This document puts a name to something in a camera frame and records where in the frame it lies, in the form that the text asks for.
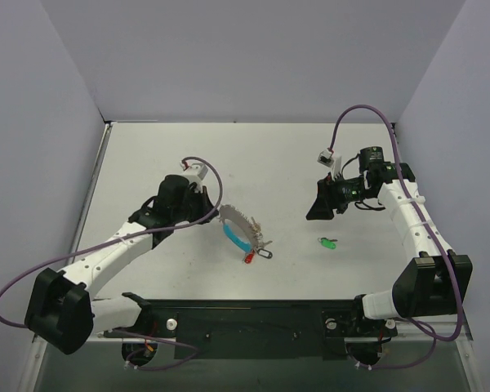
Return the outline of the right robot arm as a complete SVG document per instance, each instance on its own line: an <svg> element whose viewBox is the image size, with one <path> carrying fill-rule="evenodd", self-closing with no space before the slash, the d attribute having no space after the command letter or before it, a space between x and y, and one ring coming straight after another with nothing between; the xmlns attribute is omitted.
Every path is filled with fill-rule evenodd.
<svg viewBox="0 0 490 392"><path fill-rule="evenodd" d="M329 221L351 203L375 199L394 224L408 265L391 289L363 296L362 305L349 312L350 328L366 334L378 319L456 314L470 281L470 258L456 254L440 235L406 163L385 160L379 146L361 149L356 160L359 175L346 179L341 156L329 149L318 156L318 162L330 171L318 181L317 197L306 218Z"/></svg>

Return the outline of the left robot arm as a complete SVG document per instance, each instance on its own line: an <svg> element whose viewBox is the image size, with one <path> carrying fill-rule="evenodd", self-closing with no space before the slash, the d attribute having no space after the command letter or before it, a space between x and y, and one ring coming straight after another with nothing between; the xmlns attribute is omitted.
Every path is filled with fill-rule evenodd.
<svg viewBox="0 0 490 392"><path fill-rule="evenodd" d="M124 327L143 336L152 320L149 303L124 292L110 299L96 295L136 258L154 250L184 225L202 225L217 217L203 179L207 166L194 164L168 175L107 242L71 265L46 268L35 279L24 323L63 354L81 348L89 336Z"/></svg>

